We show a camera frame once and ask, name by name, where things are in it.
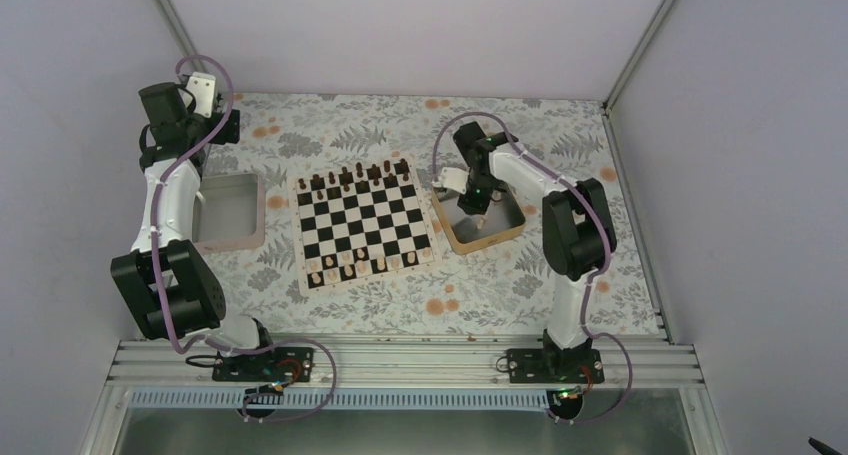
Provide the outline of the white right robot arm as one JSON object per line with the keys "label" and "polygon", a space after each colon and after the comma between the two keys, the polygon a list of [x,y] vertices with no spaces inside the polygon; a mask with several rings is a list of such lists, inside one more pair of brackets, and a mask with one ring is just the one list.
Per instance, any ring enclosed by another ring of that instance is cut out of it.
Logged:
{"label": "white right robot arm", "polygon": [[608,267],[615,251],[615,231],[603,184],[594,178],[574,180],[556,173],[511,135],[484,133],[480,125],[462,125],[452,136],[468,170],[458,207],[467,215],[484,215],[495,193],[508,188],[534,202],[542,215],[542,251],[564,287],[554,296],[543,334],[544,374],[565,382],[580,368],[591,348],[586,327],[588,302],[577,285]]}

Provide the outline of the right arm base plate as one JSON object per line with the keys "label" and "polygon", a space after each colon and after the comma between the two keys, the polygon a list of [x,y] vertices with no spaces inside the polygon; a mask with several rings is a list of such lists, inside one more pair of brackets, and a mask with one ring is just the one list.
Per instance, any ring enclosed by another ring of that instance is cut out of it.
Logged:
{"label": "right arm base plate", "polygon": [[513,348],[506,351],[506,362],[513,384],[600,384],[605,381],[600,352],[593,348]]}

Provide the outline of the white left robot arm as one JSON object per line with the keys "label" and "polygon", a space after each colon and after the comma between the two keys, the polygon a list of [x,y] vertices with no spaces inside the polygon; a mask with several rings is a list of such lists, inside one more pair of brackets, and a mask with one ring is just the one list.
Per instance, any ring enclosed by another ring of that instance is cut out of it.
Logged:
{"label": "white left robot arm", "polygon": [[128,254],[110,274],[142,335],[178,341],[221,327],[223,291],[191,238],[205,144],[236,143],[239,113],[221,110],[213,75],[145,87],[148,117],[139,139],[146,182],[142,224]]}

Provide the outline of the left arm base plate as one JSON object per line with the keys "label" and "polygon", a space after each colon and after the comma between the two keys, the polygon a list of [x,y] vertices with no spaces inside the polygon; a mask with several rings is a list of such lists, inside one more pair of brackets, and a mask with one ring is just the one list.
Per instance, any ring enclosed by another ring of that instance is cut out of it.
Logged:
{"label": "left arm base plate", "polygon": [[216,382],[309,382],[315,350],[282,347],[259,355],[217,356],[211,378]]}

